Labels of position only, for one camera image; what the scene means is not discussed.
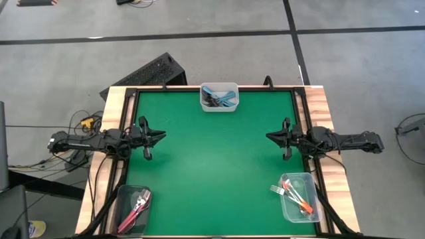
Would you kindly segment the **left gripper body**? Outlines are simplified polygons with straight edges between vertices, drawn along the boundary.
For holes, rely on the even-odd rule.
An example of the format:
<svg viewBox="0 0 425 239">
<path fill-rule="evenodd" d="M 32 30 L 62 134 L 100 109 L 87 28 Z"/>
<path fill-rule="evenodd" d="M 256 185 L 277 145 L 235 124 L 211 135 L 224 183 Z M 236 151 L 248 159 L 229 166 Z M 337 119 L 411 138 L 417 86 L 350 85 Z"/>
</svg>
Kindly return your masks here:
<svg viewBox="0 0 425 239">
<path fill-rule="evenodd" d="M 129 145 L 132 149 L 143 147 L 143 156 L 146 160 L 152 160 L 150 153 L 147 130 L 149 129 L 147 120 L 144 116 L 139 118 L 139 126 L 135 124 L 130 126 L 129 130 Z"/>
</svg>

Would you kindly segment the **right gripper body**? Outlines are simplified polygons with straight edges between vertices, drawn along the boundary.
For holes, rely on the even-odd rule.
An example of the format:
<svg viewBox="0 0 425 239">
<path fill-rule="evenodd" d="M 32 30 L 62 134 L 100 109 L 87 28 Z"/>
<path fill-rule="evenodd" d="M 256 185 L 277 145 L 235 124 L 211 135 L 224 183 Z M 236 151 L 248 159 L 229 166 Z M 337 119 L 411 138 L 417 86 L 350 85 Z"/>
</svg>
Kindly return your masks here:
<svg viewBox="0 0 425 239">
<path fill-rule="evenodd" d="M 301 141 L 306 139 L 306 135 L 303 134 L 302 129 L 299 125 L 294 125 L 292 129 L 290 129 L 291 121 L 290 118 L 285 118 L 283 123 L 283 148 L 284 155 L 283 160 L 288 161 L 292 157 L 292 149 L 291 147 L 299 148 L 301 145 Z"/>
</svg>

